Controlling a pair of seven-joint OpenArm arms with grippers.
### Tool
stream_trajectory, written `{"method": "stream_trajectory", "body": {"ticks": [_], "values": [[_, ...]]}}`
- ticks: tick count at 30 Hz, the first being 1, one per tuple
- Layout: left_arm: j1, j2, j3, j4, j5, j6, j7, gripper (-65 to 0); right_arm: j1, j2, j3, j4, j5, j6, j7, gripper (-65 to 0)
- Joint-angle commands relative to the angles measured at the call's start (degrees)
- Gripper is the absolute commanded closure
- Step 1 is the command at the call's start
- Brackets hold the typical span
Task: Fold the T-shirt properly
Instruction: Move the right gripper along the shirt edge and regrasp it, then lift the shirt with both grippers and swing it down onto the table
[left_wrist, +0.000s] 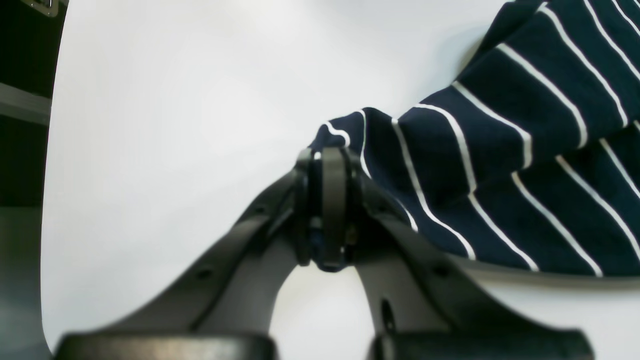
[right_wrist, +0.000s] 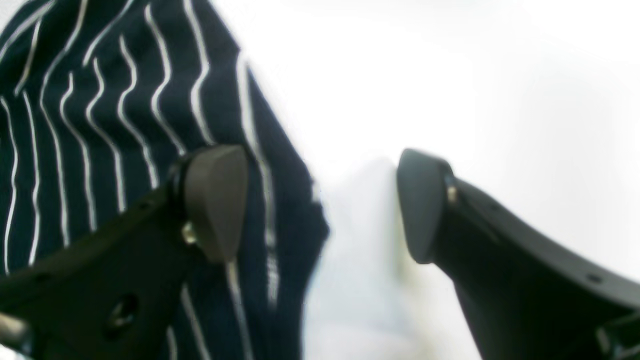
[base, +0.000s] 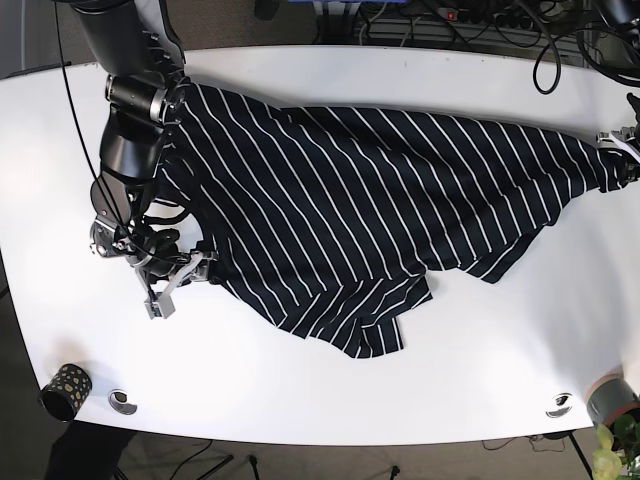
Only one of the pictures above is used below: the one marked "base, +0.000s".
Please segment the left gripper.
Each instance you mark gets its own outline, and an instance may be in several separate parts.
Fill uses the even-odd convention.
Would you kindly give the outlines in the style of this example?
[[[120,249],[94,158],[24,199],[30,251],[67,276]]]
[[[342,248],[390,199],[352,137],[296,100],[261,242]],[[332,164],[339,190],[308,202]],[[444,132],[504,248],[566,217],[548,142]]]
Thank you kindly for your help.
[[[598,134],[598,147],[623,157],[627,171],[639,170],[639,140],[636,127],[621,127]]]

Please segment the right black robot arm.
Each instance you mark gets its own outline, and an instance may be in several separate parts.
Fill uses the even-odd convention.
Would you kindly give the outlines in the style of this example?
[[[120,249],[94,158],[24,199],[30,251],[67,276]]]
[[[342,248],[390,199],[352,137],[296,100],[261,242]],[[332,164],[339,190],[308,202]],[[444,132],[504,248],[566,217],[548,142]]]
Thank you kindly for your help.
[[[168,163],[163,150],[181,123],[191,85],[184,50],[163,1],[69,6],[107,73],[109,116],[100,165],[91,171],[91,247],[103,258],[125,258],[147,292],[149,317],[167,318],[175,311],[172,292],[212,280],[218,259],[195,195],[175,217],[147,213],[158,198],[158,171]]]

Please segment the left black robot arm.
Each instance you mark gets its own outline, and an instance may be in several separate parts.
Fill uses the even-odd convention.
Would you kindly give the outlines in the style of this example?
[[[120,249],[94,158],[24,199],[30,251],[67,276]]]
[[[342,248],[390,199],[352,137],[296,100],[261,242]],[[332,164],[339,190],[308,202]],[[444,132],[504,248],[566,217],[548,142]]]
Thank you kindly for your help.
[[[617,84],[639,90],[639,2],[638,1],[593,1],[606,29],[604,35],[615,37],[629,57],[630,67],[614,67],[595,63],[593,69]],[[621,127],[601,135],[600,143],[624,151],[626,175],[639,178],[639,97],[629,92],[626,101],[634,111],[635,125]]]

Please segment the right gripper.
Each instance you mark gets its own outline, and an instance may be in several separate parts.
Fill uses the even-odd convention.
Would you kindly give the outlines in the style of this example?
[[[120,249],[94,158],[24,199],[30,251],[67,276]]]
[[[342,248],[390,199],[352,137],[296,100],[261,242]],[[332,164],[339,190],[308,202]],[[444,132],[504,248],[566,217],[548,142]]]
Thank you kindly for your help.
[[[145,309],[150,319],[168,318],[175,312],[171,295],[193,282],[219,285],[219,255],[192,249],[181,252],[176,240],[154,240],[134,257],[134,271],[146,292]]]

